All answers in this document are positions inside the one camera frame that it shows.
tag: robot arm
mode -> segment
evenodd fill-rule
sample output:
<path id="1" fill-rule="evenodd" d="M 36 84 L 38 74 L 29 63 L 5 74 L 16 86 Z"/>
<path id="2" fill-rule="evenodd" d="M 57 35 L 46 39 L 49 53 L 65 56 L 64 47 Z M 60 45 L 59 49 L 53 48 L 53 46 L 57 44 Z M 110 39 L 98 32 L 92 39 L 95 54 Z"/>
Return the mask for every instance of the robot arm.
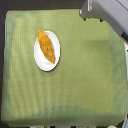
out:
<path id="1" fill-rule="evenodd" d="M 86 0 L 79 15 L 107 21 L 128 44 L 128 0 Z"/>

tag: plate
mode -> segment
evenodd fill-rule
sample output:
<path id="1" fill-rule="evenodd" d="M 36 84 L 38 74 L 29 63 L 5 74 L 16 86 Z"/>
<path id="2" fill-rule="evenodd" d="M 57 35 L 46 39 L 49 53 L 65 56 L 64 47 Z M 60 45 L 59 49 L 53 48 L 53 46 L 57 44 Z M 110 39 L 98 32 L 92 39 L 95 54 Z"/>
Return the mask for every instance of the plate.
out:
<path id="1" fill-rule="evenodd" d="M 60 59 L 60 44 L 59 44 L 59 40 L 57 38 L 57 36 L 51 32 L 51 31 L 44 31 L 45 34 L 48 35 L 48 37 L 51 39 L 52 41 L 52 45 L 54 48 L 54 54 L 55 54 L 55 64 L 51 63 L 50 61 L 48 61 L 42 50 L 40 49 L 40 45 L 38 42 L 38 37 L 35 41 L 35 45 L 34 45 L 34 59 L 36 61 L 37 66 L 43 70 L 43 71 L 51 71 L 52 69 L 54 69 L 56 67 L 56 65 L 59 62 Z"/>

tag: yellow food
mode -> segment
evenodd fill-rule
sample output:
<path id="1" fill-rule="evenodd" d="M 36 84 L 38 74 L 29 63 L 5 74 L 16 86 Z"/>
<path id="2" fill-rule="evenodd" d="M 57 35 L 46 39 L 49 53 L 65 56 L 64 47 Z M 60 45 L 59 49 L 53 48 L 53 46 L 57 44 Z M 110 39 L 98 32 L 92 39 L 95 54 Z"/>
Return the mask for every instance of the yellow food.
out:
<path id="1" fill-rule="evenodd" d="M 40 48 L 44 53 L 45 58 L 54 64 L 55 55 L 54 55 L 54 49 L 52 46 L 52 41 L 42 30 L 38 30 L 38 41 L 40 44 Z"/>

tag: metal part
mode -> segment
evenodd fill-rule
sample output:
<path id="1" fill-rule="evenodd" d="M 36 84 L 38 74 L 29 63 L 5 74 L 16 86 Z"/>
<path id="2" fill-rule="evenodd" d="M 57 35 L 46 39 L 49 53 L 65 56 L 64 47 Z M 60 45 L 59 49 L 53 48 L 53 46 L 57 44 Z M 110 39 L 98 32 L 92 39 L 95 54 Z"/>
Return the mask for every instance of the metal part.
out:
<path id="1" fill-rule="evenodd" d="M 79 15 L 107 21 L 128 44 L 128 0 L 86 0 Z"/>

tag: gray surface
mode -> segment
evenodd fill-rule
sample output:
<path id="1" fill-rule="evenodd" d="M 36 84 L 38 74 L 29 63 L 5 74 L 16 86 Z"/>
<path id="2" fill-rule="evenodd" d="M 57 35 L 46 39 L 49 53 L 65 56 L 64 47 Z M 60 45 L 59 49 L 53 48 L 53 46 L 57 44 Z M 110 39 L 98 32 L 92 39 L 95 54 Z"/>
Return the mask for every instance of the gray surface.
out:
<path id="1" fill-rule="evenodd" d="M 83 18 L 99 18 L 107 21 L 122 40 L 128 43 L 121 35 L 123 32 L 128 35 L 128 11 L 116 0 L 89 0 L 82 8 Z"/>

